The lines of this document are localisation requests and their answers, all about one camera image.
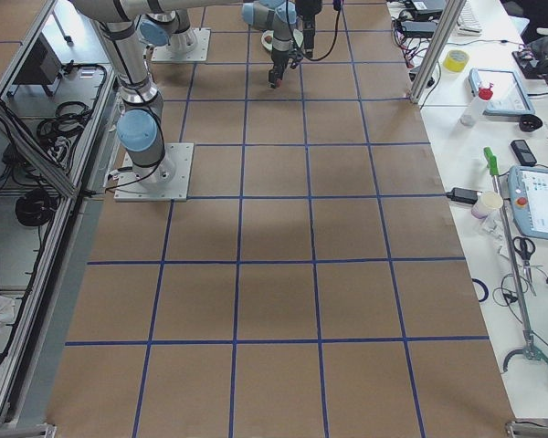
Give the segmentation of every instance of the spray bottle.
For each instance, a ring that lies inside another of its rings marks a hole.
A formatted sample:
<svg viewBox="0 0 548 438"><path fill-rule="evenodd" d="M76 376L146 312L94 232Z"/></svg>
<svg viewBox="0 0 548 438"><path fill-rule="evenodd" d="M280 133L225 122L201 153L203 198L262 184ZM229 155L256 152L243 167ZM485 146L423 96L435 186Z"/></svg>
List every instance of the spray bottle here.
<svg viewBox="0 0 548 438"><path fill-rule="evenodd" d="M477 123L477 120L483 115L483 112L490 103L493 97L493 90L491 89L493 84L490 84L488 88L479 86L479 93L473 98L471 103L460 116L460 122L468 127L472 127Z"/></svg>

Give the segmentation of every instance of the tape roll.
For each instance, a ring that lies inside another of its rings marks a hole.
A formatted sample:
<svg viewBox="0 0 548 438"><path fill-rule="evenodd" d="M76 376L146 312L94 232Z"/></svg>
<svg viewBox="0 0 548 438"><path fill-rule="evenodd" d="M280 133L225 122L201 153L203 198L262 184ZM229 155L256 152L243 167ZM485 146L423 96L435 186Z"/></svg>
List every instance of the tape roll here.
<svg viewBox="0 0 548 438"><path fill-rule="evenodd" d="M445 58L444 66L455 72L460 72L469 62L469 55L462 50L450 50Z"/></svg>

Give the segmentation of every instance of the electronic equipment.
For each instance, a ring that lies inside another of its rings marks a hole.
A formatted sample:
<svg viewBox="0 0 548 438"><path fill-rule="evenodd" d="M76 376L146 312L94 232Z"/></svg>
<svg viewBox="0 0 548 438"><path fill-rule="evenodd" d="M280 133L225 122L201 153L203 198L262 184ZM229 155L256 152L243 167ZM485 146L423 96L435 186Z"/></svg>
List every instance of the electronic equipment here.
<svg viewBox="0 0 548 438"><path fill-rule="evenodd" d="M473 96L479 93L481 84L484 87L493 84L493 98L485 109L485 115L521 116L535 112L528 92L513 70L472 68L469 72L469 84Z"/></svg>
<svg viewBox="0 0 548 438"><path fill-rule="evenodd" d="M470 2L467 0L457 19L457 34L478 37L482 32L481 23L475 17Z"/></svg>
<svg viewBox="0 0 548 438"><path fill-rule="evenodd" d="M432 21L405 21L396 20L395 26L398 32L406 38L431 38L437 31L437 23Z"/></svg>
<svg viewBox="0 0 548 438"><path fill-rule="evenodd" d="M474 205L479 199L481 192L471 189L463 189L461 187L453 187L453 190L446 193L446 196L451 201L456 203L468 203Z"/></svg>
<svg viewBox="0 0 548 438"><path fill-rule="evenodd" d="M52 85L59 78L61 61L43 34L30 50L15 77L15 85Z"/></svg>
<svg viewBox="0 0 548 438"><path fill-rule="evenodd" d="M522 166L533 167L536 165L536 157L533 156L526 140L514 140L510 145L515 157Z"/></svg>
<svg viewBox="0 0 548 438"><path fill-rule="evenodd" d="M548 169L513 166L508 187L513 220L520 232L548 239Z"/></svg>
<svg viewBox="0 0 548 438"><path fill-rule="evenodd" d="M405 0L404 7L414 21L436 20L442 15L447 2L445 0Z"/></svg>

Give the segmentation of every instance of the power adapter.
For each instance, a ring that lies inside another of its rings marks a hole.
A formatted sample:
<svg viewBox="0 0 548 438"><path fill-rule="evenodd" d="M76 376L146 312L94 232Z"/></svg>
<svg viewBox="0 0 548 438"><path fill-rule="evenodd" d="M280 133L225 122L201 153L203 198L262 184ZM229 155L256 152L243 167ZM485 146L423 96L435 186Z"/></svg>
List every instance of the power adapter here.
<svg viewBox="0 0 548 438"><path fill-rule="evenodd" d="M481 192L470 189L461 189L460 187L453 187L453 190L446 193L447 198L456 203L468 203L473 205L477 202L477 199L481 195Z"/></svg>
<svg viewBox="0 0 548 438"><path fill-rule="evenodd" d="M405 21L396 20L396 29L406 38L432 38L437 31L437 23L432 21Z"/></svg>

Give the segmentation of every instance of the blue tape grid line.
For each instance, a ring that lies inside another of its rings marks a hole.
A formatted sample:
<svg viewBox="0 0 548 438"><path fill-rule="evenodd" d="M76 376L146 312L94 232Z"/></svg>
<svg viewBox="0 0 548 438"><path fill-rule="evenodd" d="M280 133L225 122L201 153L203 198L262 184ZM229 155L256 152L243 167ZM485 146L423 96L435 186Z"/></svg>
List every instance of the blue tape grid line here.
<svg viewBox="0 0 548 438"><path fill-rule="evenodd" d="M346 21L345 15L343 15L343 22L344 22L345 28L347 28L347 21ZM349 37L349 33L347 33L347 47L349 48L349 52L351 54L351 59L353 59L353 49L352 49L352 46L351 46L351 39ZM360 88L359 88L359 80L358 80L358 77L357 77L357 68L355 68L355 64L353 64L353 74L355 76L355 86L357 88L357 96L361 97L361 92L360 92ZM361 101L360 101L360 111L361 111L362 120L364 122L365 139L367 141L369 141L370 140L370 135L369 135L369 130L368 130L367 122L366 122L366 118L365 118L364 105ZM372 175L374 177L375 189L376 189L377 194L378 194L377 205L378 205L379 214L380 214L382 231L383 231L383 234L384 234L385 250L386 250L386 253L387 253L388 265L390 267L390 275L392 277L392 285L394 287L395 303L396 303L398 318L399 318L399 321L400 321L400 329L402 331L404 351L405 351L405 354L406 354L406 365L408 367L408 375L409 375L409 379L410 379L410 388L412 390L412 397L414 399L414 405L415 405L415 409L416 409L416 417L417 417L417 420L418 420L418 428L419 428L421 437L426 438L426 432L425 432L425 428L424 428L424 420L422 418L422 411L421 411L421 408L420 408L420 401L418 399L418 391L417 391L417 388L416 388L416 379L415 379L415 375L414 375L414 369L413 369L413 366L412 366L412 359L410 357L410 349L408 347L408 341L407 341L407 338L406 338L406 325L405 325L405 322L404 322L404 314L403 314L402 305L401 305L401 302L400 302L400 296L399 296L399 292L398 292L397 281L395 279L394 259L392 258L392 251L391 251L391 247L390 247L389 235L388 235L388 232L387 232L387 223L386 223L386 220L385 220L385 214L384 214L384 207L383 207L383 203L382 203L380 185L377 181L377 172L375 170L374 154L373 154L373 150L372 150L371 146L368 146L368 153L369 153L370 163L371 163L371 166L372 166Z"/></svg>
<svg viewBox="0 0 548 438"><path fill-rule="evenodd" d="M384 3L362 3L358 5L384 5ZM346 25L346 18L345 15L342 17L345 29L347 28ZM203 13L202 23L205 20L205 10ZM377 343L377 342L402 342L405 347L406 352L406 362L408 366L408 372L410 377L410 384L412 387L414 402L416 406L416 415L418 419L418 425L420 428L420 432L422 437L424 438L425 431L424 431L424 424L422 420L422 413L420 411L420 404L418 401L417 391L416 391L416 383L414 378L414 371L412 368L412 360L410 358L410 353L408 349L408 343L410 342L425 342L425 341L474 341L474 340L487 340L489 339L488 336L452 336L452 337L407 337L406 336L406 327L404 323L404 316L400 305L400 299L399 294L397 290L397 283L395 281L395 270L394 270L394 262L431 262L431 261L448 261L448 260L465 260L464 257L408 257L408 258L395 258L391 256L390 251L390 245L389 245L389 239L387 234L387 228L385 224L385 217L382 207L382 199L383 198L390 198L390 197L441 197L443 196L443 193L424 193L424 194L401 194L401 195L382 195L379 193L378 183L376 179L375 174L375 167L374 167L374 157L373 157L373 147L374 146L382 146L382 145L426 145L429 144L429 142L398 142L398 143L371 143L369 141L369 132L367 129L367 124L364 116L364 108L363 108L363 102L364 101L382 101L382 100L402 100L402 98L393 98L393 99L361 99L361 93L359 89L359 83L357 81L357 72L355 65L356 64L372 64L372 63L390 63L390 64L401 64L400 62L394 62L394 61L369 61L369 62L333 62L333 64L349 64L352 65L354 77L355 77L355 85L357 87L357 95L359 99L343 99L343 100L352 100L357 101L360 104L360 111L361 116L364 122L364 133L365 138L367 140L366 143L362 143L362 146L365 146L368 149L369 158L370 158L370 166L372 175L374 177L374 184L377 190L377 195L364 195L364 196L313 196L311 192L311 168L310 168L310 158L309 158L309 148L310 147L318 147L318 146L325 146L325 143L321 144L309 144L307 141L307 125L306 125L306 102L307 101L338 101L339 99L305 99L304 97L304 89L303 89L303 81L302 81L302 68L300 67L300 88L301 88L301 98L296 99L297 101L300 101L302 104L302 111L303 111L303 130L304 130L304 143L303 144L296 144L294 146L302 146L305 148L305 154L306 154L306 166L307 166L307 184L308 184L308 195L307 196L290 196L290 197L276 197L276 196L244 196L244 166L245 166L245 149L246 147L251 146L258 146L252 145L252 144L246 144L246 132L247 132L247 118L248 118L248 103L253 100L261 100L261 99L249 99L248 98L248 87L249 87L249 56L250 56L250 38L249 34L252 31L248 28L248 31L246 32L239 32L239 33L245 33L248 35L248 46L247 46L247 62L246 64L246 96L245 99L223 99L223 101L244 101L245 102L245 112L244 112L244 130L243 130L243 143L241 145L242 148L242 165L241 165L241 174L240 174L240 196L198 196L198 197L192 197L191 199L232 199L232 200L238 200L239 201L239 209L238 209L238 228L237 228L237 259L235 261L224 261L224 260L217 260L217 261L171 261L166 260L166 251L168 246L168 240L170 235L170 228L171 228L171 222L173 217L173 212L175 208L174 202L171 202L171 206L169 209L169 214L167 218L167 224L165 228L165 234L164 234L164 241L163 241L163 252L161 260L153 260L153 261L92 261L88 262L91 266L109 266L109 265L158 265L159 266L159 274L157 278L157 285L156 285L156 292L154 297L154 303L153 303L153 314L151 317L151 324L149 328L149 335L147 340L109 340L109 341L69 341L66 342L66 346L68 347L85 347L85 346L114 346L114 345L121 345L121 346L145 346L146 347L146 353L144 358L144 364L142 367L142 378L141 378L141 385L140 385L140 391L139 391L139 397L138 397L138 403L137 403L137 409L134 416L134 424L133 424L133 430L132 430L132 437L136 438L138 435L138 429L139 429L139 421L140 416L142 412L142 402L143 402L143 396L145 393L145 387L146 387L146 378L148 374L148 367L150 362L150 355L151 355L151 349L152 346L157 345L231 345L232 346L232 367L231 367L231 389L230 389L230 406L229 406L229 431L228 436L229 438L234 438L235 431L234 431L234 422L235 422L235 395L236 395L236 371L237 371L237 345L270 345L270 344L316 344L318 346L319 351L319 368L320 368L320 379L321 379L321 408L322 408L322 417L323 417L323 428L325 433L325 438L329 438L329 421L328 421L328 413L327 413L327 401L326 401L326 388L325 388L325 379L324 379L324 360L323 360L323 345L324 344L332 344L332 343ZM351 42L349 38L350 33L356 33L356 32L390 32L390 31L343 31L346 38L347 38L347 45L351 54L351 58L353 59L353 52L351 47ZM191 90L194 83L195 78L195 71L196 71L196 65L193 68L193 72L190 79L189 84L189 90L187 93L187 98L185 100L175 100L175 101L183 101L185 103L185 109L184 109L184 116L182 121L182 129L181 129L181 139L183 138L184 134L184 127L186 124L186 117L189 107L189 102L194 101L191 99ZM329 143L329 145L337 146L335 143ZM357 198L363 198L363 199L375 199L378 202L379 211L380 211L380 217L382 221L382 228L383 228L383 234L387 249L387 258L369 258L369 259L349 259L349 260L318 260L316 256L316 246L315 246L315 231L314 231L314 212L312 208L312 201L316 199L357 199ZM242 230L242 219L243 219L243 201L245 199L306 199L309 202L309 215L310 215L310 228L311 228L311 254L312 254L312 260L297 260L297 261L243 261L241 260L241 230ZM392 276L393 286L395 290L395 299L397 304L397 311L398 311L398 317L400 320L400 327L402 332L402 337L392 337L392 338L355 338L355 339L324 339L322 337L321 333L321 312L320 312L320 301L319 301L319 290L318 290L318 273L317 273L317 265L318 264L325 264L325 263L365 263L365 262L387 262L390 266L390 272ZM228 265L236 265L236 291L235 291L235 305L234 305L234 323L233 323L233 338L230 339L202 339L202 340L194 340L194 339L153 339L153 333L154 333L154 325L156 320L156 311L158 308L158 302L160 298L160 292L162 289L162 283L163 283L163 270L166 265L198 265L198 264L228 264ZM240 267L242 265L255 265L255 264L312 264L312 273L313 273L313 280L314 280L314 294L315 294L315 307L316 307L316 323L317 323L317 338L316 339L238 339L237 338L237 323L238 323L238 302L239 302L239 274L240 274Z"/></svg>
<svg viewBox="0 0 548 438"><path fill-rule="evenodd" d="M471 342L490 340L489 336L416 336L411 338L338 338L338 339L237 339L237 345L285 344L376 344L382 342ZM233 345L232 339L154 339L148 340L70 340L66 347L93 347L116 345Z"/></svg>
<svg viewBox="0 0 548 438"><path fill-rule="evenodd" d="M231 382L229 393L229 425L228 437L235 437L235 419L236 419L236 376L237 376L237 324L239 315L239 274L241 270L241 232L243 222L243 195L244 195L244 176L246 166L246 139L248 126L248 94L249 94L249 53L250 39L248 26L248 42L246 46L246 104L244 105L244 129L242 132L242 147L241 147L241 173L239 176L239 209L237 216L237 249L236 249L236 292L234 295L234 327L233 327L233 348L231 350Z"/></svg>
<svg viewBox="0 0 548 438"><path fill-rule="evenodd" d="M369 263L369 262L455 262L465 257L378 257L348 258L336 260L102 260L88 262L88 266L147 266L147 265L320 265L332 263Z"/></svg>
<svg viewBox="0 0 548 438"><path fill-rule="evenodd" d="M206 11L204 9L203 10L203 15L202 15L202 18L201 18L201 24L203 24L203 21L205 20L205 12ZM190 78L190 81L189 81L189 90L187 91L187 102L186 102L185 107L184 107L183 123L182 123L182 126L181 126L181 133L179 135L179 141L183 141L184 125L186 123L186 116L187 116L187 111L188 111L188 107L189 107L188 100L191 97L191 91L192 91L192 88L193 88L193 81L195 79L196 67L197 67L197 65L195 64L193 66L193 72L191 73L191 78ZM157 309L158 309L158 301L159 301L159 298L160 298L160 293L161 293L162 285L163 285L164 261L166 259L166 250L167 250L167 247L168 247L168 240L169 240L169 236L170 236L170 233L171 233L171 222L173 220L173 211L174 211L174 201L171 201L169 212L168 212L168 217L166 219L166 227L165 227L165 230L164 230L163 253L162 253L161 261L160 261L158 281L157 281L157 284L156 284L156 293L154 295L153 314L152 314L152 317L151 317L150 329L149 329L149 333L148 333L148 339L147 339L147 342L146 342L146 354L144 356L144 365L142 367L142 378L141 378L141 383L140 383L140 390L138 392L138 402L136 404L136 413L134 414L134 425L133 425L133 428L132 428L132 438L137 438L138 437L138 429L139 429L139 426L140 426L140 416L141 416L141 412L142 412L142 402L143 402L143 398L144 398L144 392L145 392L145 389L146 389L146 378L148 376L148 366L149 366L149 363L150 363L150 354L151 354L151 349L152 349L152 346L153 346L154 325L156 323L156 312L157 312Z"/></svg>
<svg viewBox="0 0 548 438"><path fill-rule="evenodd" d="M304 98L304 81L302 75L302 66L300 66L300 95L302 97L302 129L304 136L304 154L307 166L307 190L309 199L309 228L311 231L311 257L312 257L312 279L314 285L314 304L315 316L317 321L317 349L319 354L319 378L321 380L321 409L322 409L322 428L325 438L329 438L329 415L327 412L327 391L325 385L325 368L322 349L322 331L321 331L321 303L319 300L319 276L317 272L317 250L315 244L314 230L314 211L312 208L312 183L311 183L311 154L309 152L308 130L307 130L307 110L306 99Z"/></svg>

